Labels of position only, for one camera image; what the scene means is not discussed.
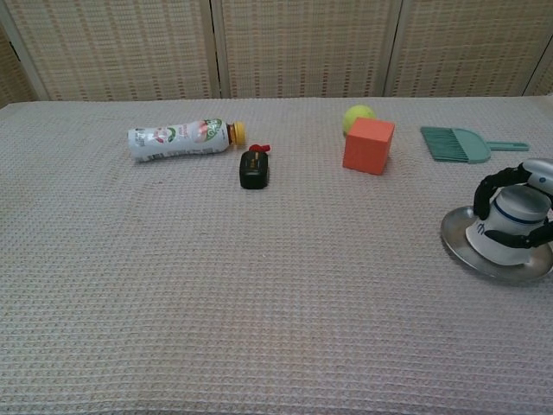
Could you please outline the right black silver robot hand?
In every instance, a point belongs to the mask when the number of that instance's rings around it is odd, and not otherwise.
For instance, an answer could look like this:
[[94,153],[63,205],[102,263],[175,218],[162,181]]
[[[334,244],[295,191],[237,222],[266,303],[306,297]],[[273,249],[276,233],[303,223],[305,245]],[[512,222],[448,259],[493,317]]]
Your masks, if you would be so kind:
[[[552,199],[552,160],[530,158],[516,168],[505,168],[486,176],[474,193],[473,212],[485,220],[490,213],[490,198],[498,188],[524,183]],[[552,222],[545,220],[543,225],[527,235],[511,235],[499,230],[485,231],[487,238],[510,248],[530,249],[552,241]]]

